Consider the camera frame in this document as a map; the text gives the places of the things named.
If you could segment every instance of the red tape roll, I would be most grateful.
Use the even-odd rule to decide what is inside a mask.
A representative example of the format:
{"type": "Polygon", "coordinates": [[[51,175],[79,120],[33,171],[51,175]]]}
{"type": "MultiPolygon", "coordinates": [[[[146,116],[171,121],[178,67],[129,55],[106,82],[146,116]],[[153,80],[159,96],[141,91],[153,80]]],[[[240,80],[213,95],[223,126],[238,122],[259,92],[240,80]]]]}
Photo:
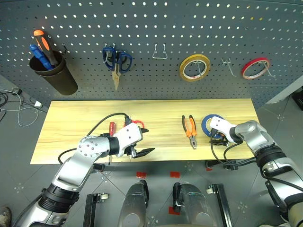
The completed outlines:
{"type": "Polygon", "coordinates": [[[266,62],[266,65],[267,65],[267,68],[269,68],[269,59],[268,58],[265,58],[265,57],[261,57],[261,58],[256,58],[256,59],[253,59],[251,60],[250,62],[248,62],[244,67],[243,69],[241,70],[241,73],[242,73],[242,76],[244,77],[244,79],[255,79],[255,78],[258,78],[260,76],[262,76],[266,71],[267,71],[267,68],[264,67],[264,69],[257,73],[256,75],[253,75],[253,76],[246,76],[245,73],[246,73],[246,70],[252,66],[253,64],[255,63],[258,63],[258,62],[262,62],[262,61],[265,61],[266,62]]]}

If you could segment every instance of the black cable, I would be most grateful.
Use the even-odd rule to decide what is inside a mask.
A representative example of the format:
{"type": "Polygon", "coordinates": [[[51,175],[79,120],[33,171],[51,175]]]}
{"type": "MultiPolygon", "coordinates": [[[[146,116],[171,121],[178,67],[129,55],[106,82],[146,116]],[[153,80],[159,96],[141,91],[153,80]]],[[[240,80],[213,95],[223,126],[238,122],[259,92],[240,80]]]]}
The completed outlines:
{"type": "MultiPolygon", "coordinates": [[[[12,100],[12,101],[7,101],[6,103],[12,103],[12,102],[20,102],[20,101],[12,100]]],[[[42,110],[42,109],[40,109],[40,108],[37,108],[37,107],[31,105],[31,104],[34,104],[34,103],[27,103],[27,102],[24,102],[24,101],[22,101],[22,103],[23,103],[23,104],[22,104],[21,106],[29,105],[29,106],[35,108],[36,110],[39,110],[39,111],[44,112],[44,113],[47,113],[47,111],[44,111],[44,110],[42,110]]]]}
{"type": "Polygon", "coordinates": [[[281,180],[281,179],[278,179],[278,178],[274,178],[274,177],[271,177],[271,176],[265,176],[264,173],[263,173],[263,171],[262,171],[262,169],[260,169],[260,171],[261,171],[261,176],[262,176],[263,178],[265,178],[265,179],[268,179],[268,180],[271,180],[271,181],[276,181],[276,182],[279,182],[279,183],[286,184],[286,185],[288,185],[288,186],[291,186],[291,187],[293,187],[293,188],[295,188],[295,189],[298,189],[298,190],[300,190],[300,191],[303,192],[303,188],[300,187],[300,186],[298,186],[298,185],[295,185],[295,184],[293,184],[293,183],[290,183],[290,182],[287,182],[287,181],[284,181],[284,180],[281,180]]]}
{"type": "Polygon", "coordinates": [[[23,215],[42,197],[43,192],[37,197],[35,198],[30,204],[28,204],[27,207],[25,207],[25,209],[21,212],[21,214],[19,214],[19,216],[17,217],[14,225],[12,227],[16,227],[18,222],[21,220],[21,218],[23,217],[23,215]]]}
{"type": "MultiPolygon", "coordinates": [[[[108,115],[108,116],[106,116],[105,118],[103,118],[101,121],[99,121],[90,131],[89,131],[89,133],[87,134],[87,136],[89,136],[103,121],[105,121],[107,118],[110,118],[110,117],[112,117],[112,116],[116,116],[116,115],[124,115],[125,117],[128,117],[128,115],[127,114],[125,114],[125,113],[112,113],[112,114],[110,114],[110,115],[108,115]]],[[[64,152],[62,152],[59,156],[58,156],[58,161],[59,161],[59,163],[62,165],[63,164],[63,162],[61,161],[61,156],[62,155],[64,155],[64,154],[66,154],[67,152],[70,152],[70,151],[72,151],[72,150],[76,150],[76,148],[72,148],[72,149],[69,149],[69,150],[66,150],[66,151],[64,151],[64,152]]]]}
{"type": "MultiPolygon", "coordinates": [[[[5,93],[0,92],[0,100],[1,100],[1,99],[4,99],[4,102],[0,103],[0,107],[4,106],[4,105],[7,104],[7,103],[20,102],[19,100],[11,100],[11,101],[8,101],[8,100],[9,100],[9,97],[8,97],[7,93],[8,93],[8,94],[11,94],[10,92],[5,92],[5,93]]],[[[24,98],[22,95],[20,95],[20,98],[22,98],[22,100],[21,100],[21,106],[24,106],[24,105],[26,104],[26,105],[29,105],[29,106],[35,108],[36,110],[39,110],[39,111],[44,112],[44,113],[47,113],[46,111],[44,111],[44,110],[42,110],[42,109],[39,109],[39,108],[33,106],[32,104],[34,104],[34,103],[27,103],[27,102],[25,102],[25,101],[24,101],[25,98],[24,98]]]]}
{"type": "Polygon", "coordinates": [[[227,153],[230,149],[232,149],[232,148],[234,148],[235,146],[238,146],[238,145],[240,145],[240,144],[241,144],[241,143],[236,143],[236,144],[234,144],[234,145],[231,145],[230,147],[228,147],[228,148],[224,151],[223,157],[224,157],[224,160],[225,160],[226,162],[229,163],[229,161],[228,161],[227,158],[226,158],[226,153],[227,153]]]}
{"type": "Polygon", "coordinates": [[[61,161],[62,155],[64,155],[64,154],[67,153],[67,152],[70,152],[70,151],[72,151],[72,150],[76,150],[76,148],[72,148],[72,149],[66,150],[66,151],[62,152],[62,153],[58,156],[58,161],[59,161],[60,165],[63,164],[63,162],[61,161]]]}
{"type": "Polygon", "coordinates": [[[223,162],[214,153],[213,138],[214,138],[214,136],[211,136],[211,138],[210,138],[210,148],[212,150],[213,156],[217,159],[218,162],[222,163],[223,165],[226,165],[226,166],[244,166],[244,165],[252,163],[251,161],[253,161],[255,159],[255,157],[251,157],[251,158],[245,159],[241,162],[237,162],[237,163],[234,163],[234,164],[223,162]]]}
{"type": "Polygon", "coordinates": [[[105,121],[107,118],[110,118],[112,116],[116,116],[116,115],[124,115],[125,117],[128,117],[127,114],[125,113],[112,113],[108,116],[106,116],[105,118],[103,118],[101,121],[99,121],[87,134],[87,136],[89,136],[103,121],[105,121]]]}

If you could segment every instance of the blue screwdriver handle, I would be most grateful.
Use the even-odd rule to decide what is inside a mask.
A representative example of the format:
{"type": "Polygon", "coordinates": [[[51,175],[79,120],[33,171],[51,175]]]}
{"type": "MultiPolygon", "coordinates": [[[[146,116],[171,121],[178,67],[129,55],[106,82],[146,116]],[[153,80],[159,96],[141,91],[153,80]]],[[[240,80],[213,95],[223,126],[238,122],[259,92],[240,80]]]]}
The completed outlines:
{"type": "Polygon", "coordinates": [[[43,64],[43,66],[47,70],[52,70],[53,69],[53,66],[49,62],[48,58],[44,55],[44,53],[36,45],[31,44],[29,46],[29,49],[34,54],[34,56],[39,59],[39,61],[43,64]]]}

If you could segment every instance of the orange pliers handle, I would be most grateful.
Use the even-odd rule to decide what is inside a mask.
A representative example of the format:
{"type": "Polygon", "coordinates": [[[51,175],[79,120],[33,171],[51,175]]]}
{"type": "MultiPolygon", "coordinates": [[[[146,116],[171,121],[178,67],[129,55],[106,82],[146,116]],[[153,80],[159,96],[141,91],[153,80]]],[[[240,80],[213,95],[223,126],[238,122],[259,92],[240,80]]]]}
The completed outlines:
{"type": "Polygon", "coordinates": [[[185,116],[182,115],[182,125],[183,125],[183,129],[186,133],[186,136],[187,137],[196,136],[197,135],[196,123],[195,123],[195,120],[194,120],[192,115],[189,116],[189,121],[190,121],[190,124],[191,124],[191,131],[187,127],[185,116]]]}

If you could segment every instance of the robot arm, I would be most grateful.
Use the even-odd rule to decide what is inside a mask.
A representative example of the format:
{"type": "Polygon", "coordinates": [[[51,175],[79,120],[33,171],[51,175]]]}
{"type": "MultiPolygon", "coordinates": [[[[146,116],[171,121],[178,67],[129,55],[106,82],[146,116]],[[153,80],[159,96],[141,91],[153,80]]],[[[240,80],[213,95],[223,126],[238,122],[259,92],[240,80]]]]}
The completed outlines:
{"type": "Polygon", "coordinates": [[[86,136],[81,139],[75,154],[64,162],[51,185],[43,192],[42,198],[15,226],[47,227],[64,224],[70,208],[79,198],[79,192],[87,181],[94,162],[107,155],[121,157],[126,153],[134,158],[144,156],[153,148],[136,153],[134,146],[142,139],[142,129],[135,123],[128,124],[110,138],[86,136]]]}
{"type": "Polygon", "coordinates": [[[233,125],[214,117],[210,126],[223,133],[229,142],[245,141],[256,157],[266,187],[282,213],[288,213],[292,227],[303,227],[303,178],[296,164],[256,121],[233,125]]]}

